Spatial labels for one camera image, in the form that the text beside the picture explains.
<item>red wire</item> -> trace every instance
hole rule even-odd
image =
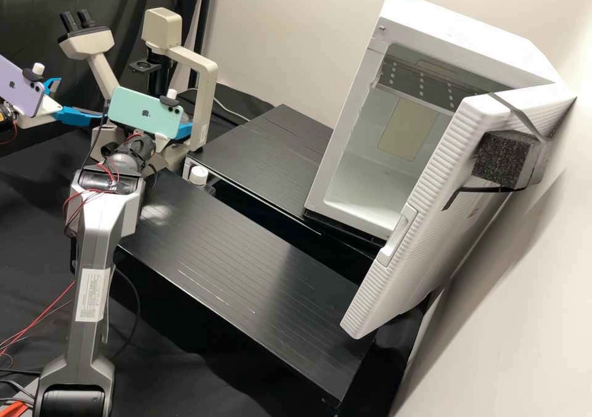
[[[97,190],[97,189],[88,189],[85,192],[95,192],[95,193],[91,194],[87,199],[85,199],[84,201],[82,201],[82,203],[80,203],[80,205],[76,208],[76,210],[72,213],[72,215],[70,215],[70,218],[68,219],[68,221],[66,221],[66,225],[64,227],[64,233],[66,232],[66,229],[68,229],[68,227],[70,226],[70,224],[72,223],[72,221],[74,221],[74,219],[76,218],[76,216],[81,212],[81,210],[84,207],[84,205],[86,203],[88,203],[89,201],[92,201],[94,199],[94,196],[95,195],[103,194],[103,193],[106,193],[106,194],[110,194],[111,193],[109,191],[100,191],[100,190]]]
[[[113,167],[115,167],[115,171],[117,172],[117,182],[119,183],[119,169],[117,168],[117,164],[115,164],[115,161],[113,160],[111,160],[111,164],[113,164]]]
[[[109,179],[111,180],[111,182],[115,181],[115,178],[113,177],[113,173],[111,173],[111,171],[109,170],[109,167],[107,167],[103,163],[97,163],[96,166],[98,168],[103,169],[104,171],[107,172],[107,174],[109,175]]]
[[[25,327],[24,329],[22,329],[21,331],[19,331],[17,334],[13,335],[12,337],[8,337],[6,340],[4,340],[2,343],[0,343],[0,346],[4,346],[4,344],[10,340],[10,342],[8,343],[8,345],[6,347],[4,347],[2,349],[2,351],[0,352],[0,355],[4,355],[4,353],[6,352],[6,350],[10,347],[10,345],[12,345],[16,340],[18,340],[23,334],[25,334],[29,329],[31,329],[34,325],[36,325],[39,320],[41,320],[43,318],[43,316],[59,301],[61,300],[65,294],[68,293],[68,291],[72,288],[72,286],[74,286],[74,281],[72,281],[68,287],[66,287],[66,289],[64,289],[64,291],[58,296],[58,298],[56,298],[54,301],[51,302],[51,304],[49,306],[47,306],[45,308],[45,310],[43,312],[41,312],[37,318],[35,318],[27,327]]]
[[[143,134],[144,134],[144,133],[132,133],[131,135],[129,135],[129,136],[128,136],[128,137],[125,139],[125,141],[124,141],[123,143],[125,144],[125,143],[126,143],[126,142],[128,142],[130,139],[132,139],[132,138],[135,138],[135,137],[137,137],[137,136],[142,136]]]
[[[19,417],[28,410],[28,406],[23,402],[19,402],[17,399],[10,406],[0,411],[0,417]]]
[[[64,201],[64,204],[62,204],[62,214],[64,216],[66,216],[66,207],[68,206],[68,203],[70,201],[72,201],[74,198],[79,197],[82,194],[88,193],[88,192],[110,193],[110,192],[107,192],[107,191],[100,191],[98,189],[87,189],[85,191],[75,193],[74,195],[70,195],[69,197],[66,198],[66,201]]]
[[[12,127],[14,129],[14,135],[8,141],[0,141],[0,146],[3,146],[5,144],[9,144],[12,141],[14,141],[15,139],[17,139],[17,135],[19,134],[19,129],[17,129],[17,122],[16,121],[12,123]]]

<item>white cable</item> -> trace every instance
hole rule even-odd
[[[187,89],[187,91],[189,91],[189,90],[195,90],[195,91],[197,91],[197,88],[195,88],[195,87],[191,87],[191,88],[188,88],[188,89]],[[249,119],[249,118],[247,118],[246,116],[243,116],[243,115],[241,115],[240,113],[233,112],[232,110],[230,110],[228,107],[226,107],[224,104],[222,104],[222,103],[221,103],[221,102],[220,102],[220,101],[219,101],[217,98],[215,98],[215,97],[214,97],[214,101],[216,101],[216,104],[218,104],[220,107],[222,107],[222,109],[223,109],[225,112],[228,112],[228,113],[230,113],[230,114],[232,114],[232,115],[234,115],[234,116],[238,116],[239,118],[241,118],[241,119],[244,119],[246,122],[249,122],[249,121],[250,121],[250,119]]]

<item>mint green iphone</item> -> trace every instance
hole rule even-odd
[[[125,87],[115,87],[107,115],[114,122],[174,139],[183,108],[180,105],[170,107],[158,98]]]

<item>white bottle cap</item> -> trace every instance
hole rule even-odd
[[[196,186],[205,186],[208,182],[208,170],[202,165],[195,165],[191,168],[189,181]]]
[[[166,97],[170,98],[170,99],[177,99],[177,90],[175,89],[169,89],[166,92]]]
[[[43,72],[45,72],[45,65],[43,65],[41,62],[35,62],[31,70],[35,75],[42,75]]]

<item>label sticker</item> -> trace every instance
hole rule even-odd
[[[76,321],[98,322],[103,319],[110,272],[110,269],[82,269]]]
[[[202,127],[202,131],[199,134],[199,142],[205,142],[208,136],[208,125]]]

